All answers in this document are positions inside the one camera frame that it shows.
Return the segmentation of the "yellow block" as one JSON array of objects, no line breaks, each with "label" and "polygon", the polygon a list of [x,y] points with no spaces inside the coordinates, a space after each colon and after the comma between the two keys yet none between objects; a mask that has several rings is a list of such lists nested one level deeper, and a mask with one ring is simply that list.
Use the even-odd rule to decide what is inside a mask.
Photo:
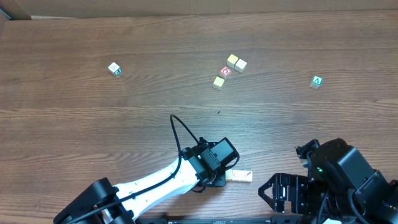
[{"label": "yellow block", "polygon": [[232,178],[233,178],[233,171],[230,169],[230,170],[226,170],[225,171],[225,176],[226,176],[226,180],[227,181],[230,181],[230,180],[232,180]]},{"label": "yellow block", "polygon": [[224,82],[225,82],[225,79],[223,79],[221,77],[216,77],[213,82],[213,88],[215,88],[217,90],[222,90]]},{"label": "yellow block", "polygon": [[239,58],[237,56],[235,56],[234,54],[231,54],[228,59],[227,59],[227,66],[234,68],[236,62],[239,60]]}]

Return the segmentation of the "white block green edge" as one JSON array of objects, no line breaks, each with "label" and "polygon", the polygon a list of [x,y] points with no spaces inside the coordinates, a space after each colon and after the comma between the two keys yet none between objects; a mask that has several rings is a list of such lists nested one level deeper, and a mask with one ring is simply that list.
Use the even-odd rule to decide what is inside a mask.
[{"label": "white block green edge", "polygon": [[231,180],[235,182],[242,182],[245,179],[245,175],[240,170],[231,171]]}]

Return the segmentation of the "white block red mark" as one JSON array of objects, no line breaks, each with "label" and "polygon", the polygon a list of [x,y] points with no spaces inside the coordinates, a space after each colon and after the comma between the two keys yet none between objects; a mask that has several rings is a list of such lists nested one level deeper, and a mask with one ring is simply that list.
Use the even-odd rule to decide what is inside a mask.
[{"label": "white block red mark", "polygon": [[252,182],[252,171],[244,170],[242,172],[242,174],[243,174],[242,181],[244,181],[244,182]]}]

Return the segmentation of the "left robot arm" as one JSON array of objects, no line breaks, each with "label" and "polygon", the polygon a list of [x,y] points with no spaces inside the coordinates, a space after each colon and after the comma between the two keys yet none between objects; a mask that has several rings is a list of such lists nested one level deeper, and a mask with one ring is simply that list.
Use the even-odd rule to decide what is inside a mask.
[{"label": "left robot arm", "polygon": [[195,187],[223,187],[225,173],[239,161],[227,138],[182,149],[169,166],[128,183],[112,185],[108,178],[93,182],[54,219],[60,223],[134,223],[143,213]]}]

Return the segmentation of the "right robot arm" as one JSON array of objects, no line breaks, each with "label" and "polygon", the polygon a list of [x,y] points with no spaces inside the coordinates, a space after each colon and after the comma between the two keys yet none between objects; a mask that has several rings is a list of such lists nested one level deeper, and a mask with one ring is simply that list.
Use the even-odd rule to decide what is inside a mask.
[{"label": "right robot arm", "polygon": [[337,138],[295,148],[307,175],[275,173],[258,195],[275,212],[291,203],[297,223],[397,223],[397,181],[388,182],[360,151]]}]

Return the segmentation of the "red circle block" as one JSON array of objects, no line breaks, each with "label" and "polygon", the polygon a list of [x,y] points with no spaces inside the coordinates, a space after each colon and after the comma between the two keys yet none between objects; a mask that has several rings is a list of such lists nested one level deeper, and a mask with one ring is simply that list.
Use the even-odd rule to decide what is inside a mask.
[{"label": "red circle block", "polygon": [[227,79],[231,75],[231,70],[228,66],[224,66],[220,69],[219,76],[223,79]]}]

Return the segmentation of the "green letter block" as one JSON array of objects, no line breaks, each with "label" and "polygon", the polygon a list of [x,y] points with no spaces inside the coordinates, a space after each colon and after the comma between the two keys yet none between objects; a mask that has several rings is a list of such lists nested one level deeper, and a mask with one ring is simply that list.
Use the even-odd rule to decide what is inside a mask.
[{"label": "green letter block", "polygon": [[314,88],[314,89],[318,89],[318,88],[321,87],[322,82],[323,82],[323,78],[322,77],[314,75],[309,87]]}]

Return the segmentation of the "white block far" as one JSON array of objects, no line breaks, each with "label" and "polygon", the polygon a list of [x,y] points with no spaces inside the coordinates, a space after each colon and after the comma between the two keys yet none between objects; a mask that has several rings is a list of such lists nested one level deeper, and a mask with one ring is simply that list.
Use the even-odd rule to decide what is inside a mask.
[{"label": "white block far", "polygon": [[235,63],[234,69],[237,70],[239,73],[243,73],[243,71],[247,67],[247,62],[242,60],[241,58]]}]

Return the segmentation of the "white block green side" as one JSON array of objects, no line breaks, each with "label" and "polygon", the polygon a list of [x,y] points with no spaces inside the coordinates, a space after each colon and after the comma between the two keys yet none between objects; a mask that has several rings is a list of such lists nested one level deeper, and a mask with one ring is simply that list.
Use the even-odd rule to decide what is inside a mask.
[{"label": "white block green side", "polygon": [[108,70],[115,76],[119,76],[122,73],[122,68],[115,62],[108,66]]}]

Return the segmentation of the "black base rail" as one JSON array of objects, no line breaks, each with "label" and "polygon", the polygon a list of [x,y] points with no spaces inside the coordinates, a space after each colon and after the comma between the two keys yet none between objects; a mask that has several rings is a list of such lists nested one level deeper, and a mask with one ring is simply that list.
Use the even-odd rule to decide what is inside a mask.
[{"label": "black base rail", "polygon": [[301,215],[282,215],[269,218],[225,218],[225,219],[169,219],[138,218],[137,224],[296,224]]}]

